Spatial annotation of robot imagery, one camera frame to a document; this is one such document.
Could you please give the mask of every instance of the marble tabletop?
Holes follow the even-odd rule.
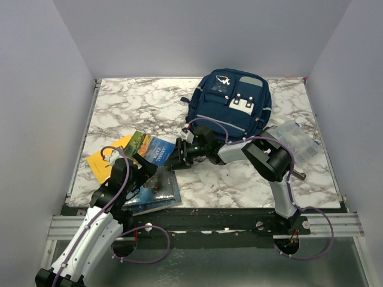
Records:
[[[86,135],[69,205],[89,205],[99,187],[86,157],[135,130],[174,142],[185,124],[187,104],[200,78],[104,79]],[[268,79],[272,115],[268,126],[295,120],[318,141],[320,135],[310,107],[303,79]],[[329,164],[324,152],[306,166],[297,167],[307,178],[292,178],[293,192],[300,206],[339,207]],[[192,169],[176,171],[182,196],[178,207],[274,207],[271,189],[250,162],[236,161],[215,166],[209,161]]]

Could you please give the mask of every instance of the navy blue backpack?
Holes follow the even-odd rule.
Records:
[[[229,140],[255,136],[266,127],[271,114],[269,84],[260,76],[233,69],[219,69],[205,76],[193,93],[186,116],[188,123],[194,118],[207,118],[222,124],[229,132]],[[224,142],[225,132],[218,125],[199,120],[196,126],[208,126],[217,139]]]

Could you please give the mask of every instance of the wall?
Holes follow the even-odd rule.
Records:
[[[350,0],[54,0],[96,78],[308,76]]]
[[[309,76],[308,92],[383,283],[382,15],[382,1],[352,1]]]
[[[94,80],[51,0],[0,9],[0,286],[33,286]]]

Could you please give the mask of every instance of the gray floor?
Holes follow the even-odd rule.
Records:
[[[329,239],[302,239],[297,254],[322,251]],[[62,252],[67,242],[60,242]],[[154,259],[163,251],[137,250],[132,258]],[[173,249],[152,265],[120,263],[105,254],[88,287],[247,287],[247,286],[368,286],[352,238],[336,239],[324,257],[296,261],[273,249]]]

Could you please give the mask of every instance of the white wall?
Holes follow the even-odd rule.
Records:
[[[353,0],[308,79],[343,195],[383,283],[383,2]]]
[[[54,0],[96,78],[308,76],[350,0]]]
[[[94,81],[51,0],[0,9],[0,286],[33,286]]]

